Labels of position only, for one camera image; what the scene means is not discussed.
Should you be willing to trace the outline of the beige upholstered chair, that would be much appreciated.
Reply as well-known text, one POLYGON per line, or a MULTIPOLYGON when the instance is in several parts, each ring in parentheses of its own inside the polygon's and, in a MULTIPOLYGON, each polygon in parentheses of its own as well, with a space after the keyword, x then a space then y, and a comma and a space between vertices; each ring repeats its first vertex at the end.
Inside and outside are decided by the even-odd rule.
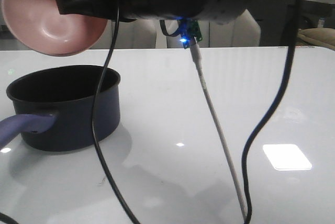
MULTIPOLYGON (((109 49, 115 23, 109 21, 100 39, 91 47, 92 49, 109 49)), ((154 49, 157 32, 151 20, 136 20, 130 23, 120 22, 116 49, 154 49)))
POLYGON ((218 24, 212 21, 199 21, 202 41, 201 48, 257 47, 260 44, 261 28, 248 10, 235 20, 218 24))

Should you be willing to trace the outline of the left beige upholstered chair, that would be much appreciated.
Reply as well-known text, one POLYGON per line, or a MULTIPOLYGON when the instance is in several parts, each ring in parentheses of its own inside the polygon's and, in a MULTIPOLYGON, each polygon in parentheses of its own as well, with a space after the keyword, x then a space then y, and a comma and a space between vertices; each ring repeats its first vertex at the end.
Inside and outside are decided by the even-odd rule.
MULTIPOLYGON (((91 47, 92 49, 109 49, 115 23, 109 21, 100 39, 91 47)), ((151 20, 136 20, 130 23, 120 22, 116 49, 154 49, 157 32, 151 20)))

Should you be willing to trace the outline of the pink bowl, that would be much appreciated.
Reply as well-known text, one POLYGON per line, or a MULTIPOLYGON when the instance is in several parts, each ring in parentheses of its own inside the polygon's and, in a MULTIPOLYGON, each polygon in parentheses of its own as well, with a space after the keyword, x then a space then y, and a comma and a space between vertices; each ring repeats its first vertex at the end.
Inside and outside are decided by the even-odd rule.
POLYGON ((89 49, 107 25, 102 18, 61 15, 55 0, 2 0, 1 7, 4 21, 16 39, 51 56, 65 57, 89 49))

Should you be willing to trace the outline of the beige cushion at right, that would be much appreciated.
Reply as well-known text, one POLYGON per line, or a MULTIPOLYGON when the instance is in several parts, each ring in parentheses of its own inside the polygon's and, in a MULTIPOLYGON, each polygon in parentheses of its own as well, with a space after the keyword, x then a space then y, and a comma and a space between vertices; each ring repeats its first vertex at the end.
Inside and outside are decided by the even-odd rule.
POLYGON ((305 46, 318 46, 334 50, 334 29, 332 28, 309 28, 299 30, 298 42, 305 46))

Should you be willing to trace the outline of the dark grey sideboard counter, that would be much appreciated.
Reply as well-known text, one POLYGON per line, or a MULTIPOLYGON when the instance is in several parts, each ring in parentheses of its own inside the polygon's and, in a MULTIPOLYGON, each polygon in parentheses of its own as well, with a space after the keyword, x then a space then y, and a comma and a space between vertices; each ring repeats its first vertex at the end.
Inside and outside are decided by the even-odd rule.
MULTIPOLYGON (((261 46, 279 46, 288 31, 288 21, 293 14, 294 0, 252 0, 249 12, 261 27, 261 46)), ((334 0, 304 0, 301 28, 313 28, 318 20, 334 28, 334 0)))

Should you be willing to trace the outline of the right beige upholstered chair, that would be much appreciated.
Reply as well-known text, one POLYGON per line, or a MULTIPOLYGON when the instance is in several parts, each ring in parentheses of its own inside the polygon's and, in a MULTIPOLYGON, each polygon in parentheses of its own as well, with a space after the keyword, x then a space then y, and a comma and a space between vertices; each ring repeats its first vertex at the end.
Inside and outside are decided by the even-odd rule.
POLYGON ((199 21, 202 41, 201 48, 257 47, 260 44, 261 28, 248 10, 235 20, 218 24, 212 21, 199 21))

